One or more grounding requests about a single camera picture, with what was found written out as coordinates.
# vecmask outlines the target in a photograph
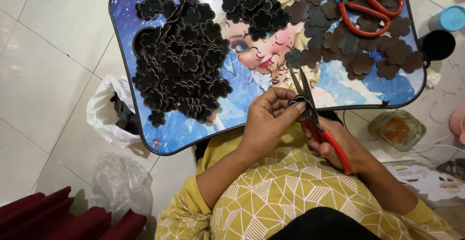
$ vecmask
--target large scissors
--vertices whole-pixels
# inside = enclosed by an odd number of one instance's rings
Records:
[[[342,166],[344,167],[344,170],[340,170],[340,172],[342,172],[345,175],[352,173],[352,166],[350,164],[349,159],[346,156],[346,153],[344,153],[344,150],[342,150],[339,143],[336,142],[336,140],[329,133],[329,131],[323,130],[323,128],[319,124],[315,102],[313,101],[310,85],[308,84],[304,71],[302,70],[302,68],[299,68],[300,77],[302,78],[302,85],[304,87],[303,89],[300,86],[293,69],[289,68],[289,71],[291,73],[291,78],[294,82],[294,85],[297,89],[297,93],[299,94],[299,96],[297,96],[294,101],[289,102],[289,106],[297,102],[305,101],[306,110],[304,113],[302,113],[301,117],[307,118],[305,120],[305,124],[308,127],[308,129],[310,129],[313,138],[319,144],[323,142],[328,142],[334,148],[334,151],[336,151],[336,154],[338,155],[339,159],[341,160]]]
[[[350,2],[349,0],[342,0],[341,2],[339,2],[339,11],[341,13],[341,17],[344,23],[346,23],[349,30],[352,31],[356,35],[366,37],[366,38],[374,38],[374,37],[384,34],[389,28],[389,26],[391,25],[391,19],[398,16],[398,14],[400,14],[402,9],[404,8],[404,0],[396,0],[397,9],[394,12],[387,10],[383,5],[381,5],[376,0],[366,0],[366,1],[374,8],[374,10],[361,6],[361,5],[357,5],[353,2]],[[379,18],[380,20],[384,22],[384,27],[376,32],[365,32],[365,31],[358,29],[350,21],[349,16],[347,15],[346,5],[350,9],[360,11],[360,12],[369,14],[371,16],[374,16],[376,18]]]

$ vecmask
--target hand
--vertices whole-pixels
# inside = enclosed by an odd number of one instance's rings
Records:
[[[367,173],[372,167],[377,166],[379,161],[353,137],[339,122],[331,121],[318,116],[319,123],[324,130],[328,130],[333,138],[339,143],[347,155],[353,173]],[[329,160],[336,168],[343,169],[342,163],[329,143],[317,143],[313,138],[305,122],[300,123],[307,139],[308,149],[314,155]]]
[[[305,110],[305,103],[295,103],[297,95],[286,88],[272,87],[252,101],[247,113],[244,136],[239,151],[253,157],[254,162],[273,149],[286,128]]]

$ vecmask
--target plastic container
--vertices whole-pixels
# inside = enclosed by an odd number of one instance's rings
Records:
[[[465,26],[465,8],[459,5],[446,7],[439,13],[438,26],[449,32],[461,29]]]
[[[426,126],[405,110],[384,112],[368,126],[368,130],[395,149],[407,152],[426,133]]]

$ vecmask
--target clear plastic bag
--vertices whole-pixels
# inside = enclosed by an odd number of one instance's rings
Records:
[[[91,206],[112,212],[112,225],[131,208],[149,217],[152,213],[152,177],[131,158],[112,152],[100,154],[93,170]]]
[[[95,95],[90,98],[87,109],[87,123],[90,124],[108,143],[120,148],[126,148],[130,144],[140,143],[140,136],[131,134],[115,125],[118,121],[113,103],[110,98],[116,92],[119,99],[135,113],[134,103],[132,102],[129,82],[125,76],[116,78],[107,75],[103,78],[102,83],[97,88]]]

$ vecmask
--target sleeve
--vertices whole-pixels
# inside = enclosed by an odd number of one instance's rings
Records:
[[[432,239],[460,239],[452,227],[420,199],[402,219],[413,239],[430,239],[429,236],[435,237]]]
[[[211,217],[212,211],[201,196],[196,178],[190,177],[159,215],[155,239],[209,239]]]

